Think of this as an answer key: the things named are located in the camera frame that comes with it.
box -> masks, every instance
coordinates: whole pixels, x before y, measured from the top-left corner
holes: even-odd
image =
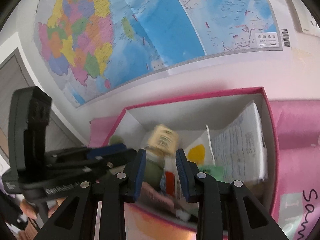
[[[264,141],[268,151],[268,181],[264,184],[262,203],[267,210],[274,204],[274,187],[277,173],[278,142],[268,98],[263,88],[245,88],[194,94],[179,98],[148,102],[126,107],[110,129],[104,145],[111,135],[124,139],[127,147],[138,150],[145,147],[154,127],[163,123],[178,132],[180,147],[187,147],[210,127],[210,134],[230,124],[252,100],[255,101],[262,123]],[[177,226],[196,230],[196,225],[184,223],[165,212],[154,210],[143,203],[135,207]]]

